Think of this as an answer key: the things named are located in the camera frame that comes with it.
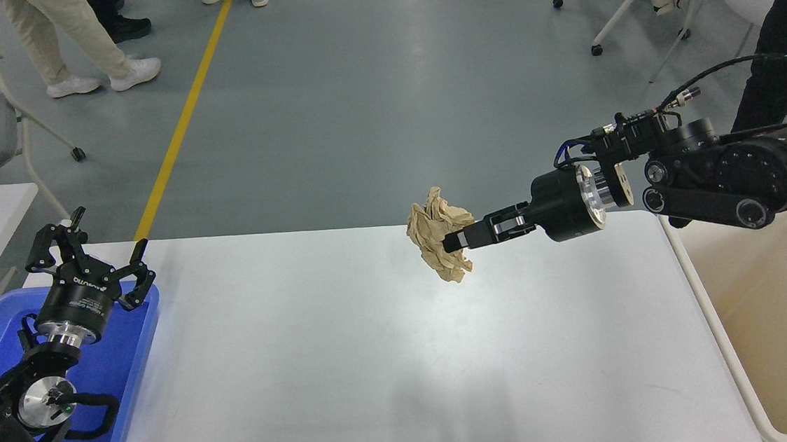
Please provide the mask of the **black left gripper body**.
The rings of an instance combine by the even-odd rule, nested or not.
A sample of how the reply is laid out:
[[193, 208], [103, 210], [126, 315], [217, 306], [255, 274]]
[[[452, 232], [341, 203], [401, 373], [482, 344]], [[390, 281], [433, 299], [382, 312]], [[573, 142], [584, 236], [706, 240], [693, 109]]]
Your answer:
[[101, 283], [80, 275], [57, 275], [35, 319], [35, 329], [50, 340], [71, 336], [73, 343], [102, 339], [112, 305], [120, 298], [118, 282]]

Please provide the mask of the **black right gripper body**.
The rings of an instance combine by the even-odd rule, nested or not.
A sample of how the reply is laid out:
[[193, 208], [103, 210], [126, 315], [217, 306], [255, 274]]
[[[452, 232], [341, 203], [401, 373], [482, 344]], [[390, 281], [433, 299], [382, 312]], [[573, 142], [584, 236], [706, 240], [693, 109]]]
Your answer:
[[531, 216], [554, 241], [588, 233], [587, 209], [580, 192], [578, 168], [556, 169], [531, 183]]

